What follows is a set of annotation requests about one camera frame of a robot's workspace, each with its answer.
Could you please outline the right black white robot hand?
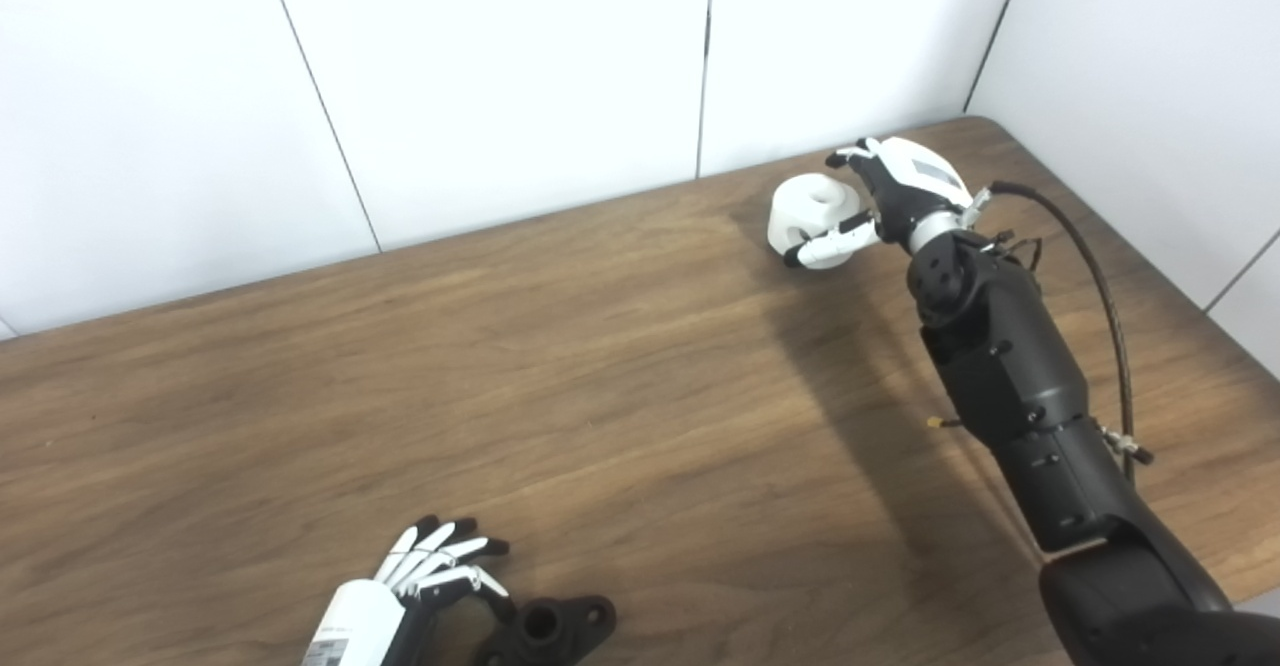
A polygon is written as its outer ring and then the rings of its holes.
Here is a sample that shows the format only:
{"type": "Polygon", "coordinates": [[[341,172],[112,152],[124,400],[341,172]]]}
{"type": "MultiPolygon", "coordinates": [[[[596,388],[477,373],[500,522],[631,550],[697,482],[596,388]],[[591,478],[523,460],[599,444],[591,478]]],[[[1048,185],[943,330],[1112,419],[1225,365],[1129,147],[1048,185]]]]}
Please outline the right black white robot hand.
{"type": "Polygon", "coordinates": [[[900,137],[837,149],[826,168],[849,168],[869,200],[820,173],[783,181],[773,193],[767,238],[788,268],[836,268],[874,245],[915,254],[937,236],[972,229],[991,200],[987,190],[972,193],[948,160],[900,137]]]}

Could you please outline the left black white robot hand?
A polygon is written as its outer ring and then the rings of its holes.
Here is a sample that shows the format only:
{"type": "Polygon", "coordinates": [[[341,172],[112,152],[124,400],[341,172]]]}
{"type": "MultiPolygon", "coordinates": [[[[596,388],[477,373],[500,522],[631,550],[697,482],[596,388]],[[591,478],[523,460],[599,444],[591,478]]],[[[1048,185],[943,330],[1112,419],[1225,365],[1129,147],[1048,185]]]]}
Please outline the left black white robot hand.
{"type": "Polygon", "coordinates": [[[509,553],[509,542],[477,534],[477,520],[429,514],[393,542],[372,575],[337,588],[305,665],[422,665],[442,615],[480,599],[499,624],[518,607],[481,558],[509,553]]]}

